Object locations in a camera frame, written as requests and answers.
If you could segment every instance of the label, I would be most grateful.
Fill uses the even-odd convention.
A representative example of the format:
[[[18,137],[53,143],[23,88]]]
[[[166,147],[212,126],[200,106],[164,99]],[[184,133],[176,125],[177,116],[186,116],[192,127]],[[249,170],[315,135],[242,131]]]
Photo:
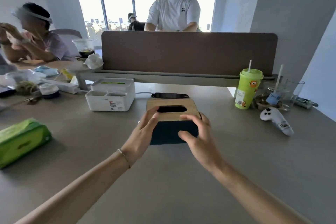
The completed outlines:
[[[125,82],[102,82],[101,84],[125,84]]]
[[[237,89],[236,101],[235,103],[238,105],[243,105],[244,102],[245,91]]]
[[[109,101],[109,104],[112,111],[122,111],[124,109],[123,101]]]
[[[266,99],[266,102],[269,103],[270,105],[276,105],[280,99],[281,95],[272,92]]]
[[[277,124],[277,127],[280,128],[280,130],[285,130],[290,128],[291,126],[288,124],[288,122],[286,120],[280,122]]]

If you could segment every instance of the white vr controller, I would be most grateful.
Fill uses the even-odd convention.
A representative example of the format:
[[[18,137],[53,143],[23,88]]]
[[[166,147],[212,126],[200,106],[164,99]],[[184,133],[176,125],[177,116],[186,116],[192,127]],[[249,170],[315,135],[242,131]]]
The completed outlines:
[[[260,119],[271,120],[273,124],[279,128],[286,136],[292,136],[294,131],[291,126],[285,120],[281,112],[277,108],[270,107],[263,110],[260,114]]]

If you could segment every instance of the green cup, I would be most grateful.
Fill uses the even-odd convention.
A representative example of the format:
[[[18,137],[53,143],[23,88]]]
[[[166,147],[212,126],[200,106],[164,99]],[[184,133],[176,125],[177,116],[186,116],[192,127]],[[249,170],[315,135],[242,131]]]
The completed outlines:
[[[260,81],[264,78],[263,73],[258,69],[243,69],[240,72],[239,85],[236,95],[236,107],[248,109],[252,103],[255,92]]]

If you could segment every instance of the white desk organizer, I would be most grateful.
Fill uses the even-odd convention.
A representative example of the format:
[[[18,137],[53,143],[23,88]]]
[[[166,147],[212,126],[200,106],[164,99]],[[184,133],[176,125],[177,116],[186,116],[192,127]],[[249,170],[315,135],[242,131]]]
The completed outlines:
[[[134,79],[100,79],[85,97],[91,111],[126,112],[135,99]]]

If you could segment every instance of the green tissue pack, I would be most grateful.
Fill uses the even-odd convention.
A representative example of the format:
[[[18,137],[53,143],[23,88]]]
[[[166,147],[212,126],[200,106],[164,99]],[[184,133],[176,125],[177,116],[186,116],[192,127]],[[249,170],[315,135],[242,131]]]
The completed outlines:
[[[0,131],[0,169],[52,139],[46,125],[30,118]]]

